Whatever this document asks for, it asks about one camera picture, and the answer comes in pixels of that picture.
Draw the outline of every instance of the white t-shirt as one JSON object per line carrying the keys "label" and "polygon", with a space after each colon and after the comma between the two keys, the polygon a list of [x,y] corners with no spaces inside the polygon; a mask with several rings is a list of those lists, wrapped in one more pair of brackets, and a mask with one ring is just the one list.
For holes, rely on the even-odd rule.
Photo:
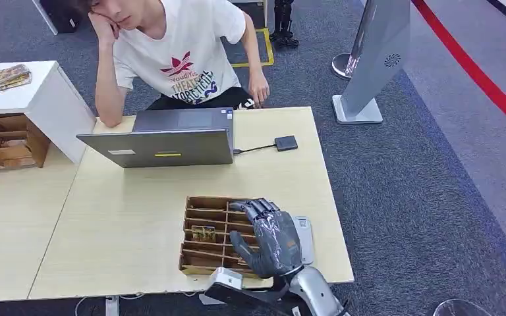
{"label": "white t-shirt", "polygon": [[237,43],[245,32],[243,12],[228,0],[161,0],[166,34],[152,39],[121,30],[113,45],[117,85],[132,89],[138,76],[160,93],[199,104],[240,87],[221,37]]}

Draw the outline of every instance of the speaker grille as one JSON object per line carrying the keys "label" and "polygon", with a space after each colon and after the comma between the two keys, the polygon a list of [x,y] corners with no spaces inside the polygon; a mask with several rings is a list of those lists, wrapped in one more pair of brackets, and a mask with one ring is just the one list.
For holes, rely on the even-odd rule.
{"label": "speaker grille", "polygon": [[387,68],[391,68],[394,66],[397,66],[401,62],[401,56],[400,54],[390,54],[385,57],[385,61],[383,62],[383,65]]}

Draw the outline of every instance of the light wood tabletop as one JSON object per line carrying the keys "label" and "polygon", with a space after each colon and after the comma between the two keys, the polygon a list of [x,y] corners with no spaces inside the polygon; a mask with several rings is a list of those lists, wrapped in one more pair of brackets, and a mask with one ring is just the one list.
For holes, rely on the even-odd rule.
{"label": "light wood tabletop", "polygon": [[[311,108],[236,111],[235,146],[295,135],[298,149],[244,153],[232,165],[123,169],[88,148],[30,298],[203,290],[206,276],[178,270],[187,196],[265,197],[310,218],[317,267],[353,281]],[[134,117],[114,129],[129,132]],[[249,280],[247,286],[268,285]]]}
{"label": "light wood tabletop", "polygon": [[0,171],[0,301],[28,297],[75,172],[54,145],[42,169]]}

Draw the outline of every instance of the white cable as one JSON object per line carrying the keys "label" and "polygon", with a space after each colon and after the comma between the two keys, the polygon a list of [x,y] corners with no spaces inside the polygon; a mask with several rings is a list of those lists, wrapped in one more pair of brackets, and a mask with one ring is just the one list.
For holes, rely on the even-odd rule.
{"label": "white cable", "polygon": [[80,303],[82,303],[82,301],[84,301],[87,298],[88,298],[88,296],[84,296],[80,301],[78,301],[78,303],[76,304],[76,307],[74,308],[74,316],[78,316],[78,306],[80,306]]}
{"label": "white cable", "polygon": [[124,299],[124,300],[137,300],[137,299],[139,299],[139,298],[141,298],[143,296],[144,296],[144,294],[139,294],[139,295],[134,296],[132,298],[128,298],[128,297],[123,296],[123,295],[120,295],[119,297],[122,298],[122,299]]}
{"label": "white cable", "polygon": [[195,294],[197,294],[198,292],[195,292],[195,293],[193,293],[193,294],[187,294],[187,293],[185,293],[185,292],[181,292],[181,293],[183,293],[183,295],[187,296],[188,298],[191,298],[191,297],[193,297]]}

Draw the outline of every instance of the man's arm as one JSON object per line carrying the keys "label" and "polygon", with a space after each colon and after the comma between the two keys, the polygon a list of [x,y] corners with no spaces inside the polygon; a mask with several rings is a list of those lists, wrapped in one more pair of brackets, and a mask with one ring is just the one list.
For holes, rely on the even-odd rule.
{"label": "man's arm", "polygon": [[251,20],[249,14],[243,12],[243,15],[245,16],[245,32],[241,37],[241,42],[249,62],[249,93],[253,96],[256,107],[261,107],[269,96],[270,89],[263,74],[261,58],[259,58],[259,45],[253,20]]}
{"label": "man's arm", "polygon": [[99,47],[98,77],[96,78],[96,109],[107,127],[121,123],[125,97],[129,89],[117,86],[113,66],[113,46]]}
{"label": "man's arm", "polygon": [[113,43],[119,37],[119,27],[105,16],[89,13],[90,22],[98,35],[98,75],[96,78],[96,109],[100,120],[108,127],[121,122],[127,88],[117,86],[113,64]]}

